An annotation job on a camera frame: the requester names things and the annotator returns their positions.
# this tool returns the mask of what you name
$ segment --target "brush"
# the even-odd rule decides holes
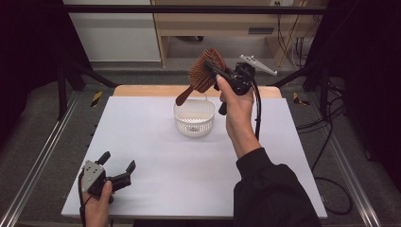
[[[203,51],[203,53],[194,62],[189,70],[188,78],[190,85],[176,98],[177,106],[183,105],[193,91],[204,93],[216,83],[215,78],[211,77],[210,70],[208,70],[205,66],[206,62],[212,63],[221,71],[225,71],[226,69],[224,59],[220,56],[216,49],[211,48]]]

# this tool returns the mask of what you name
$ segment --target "white tabletop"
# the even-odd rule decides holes
[[[218,98],[208,99],[218,109]],[[240,175],[225,131],[225,116],[216,114],[208,135],[186,137],[174,125],[174,100],[175,97],[110,97],[84,162],[96,161],[109,151],[112,157],[104,167],[107,176],[115,176],[135,160],[132,185],[113,195],[112,217],[232,217],[233,191]],[[262,98],[260,142],[275,164],[287,164],[295,172],[318,216],[326,218],[285,99]],[[79,217],[77,180],[61,214]]]

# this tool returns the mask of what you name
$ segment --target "black sleeve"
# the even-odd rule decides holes
[[[294,172],[274,165],[263,148],[241,157],[234,189],[234,226],[321,226]]]

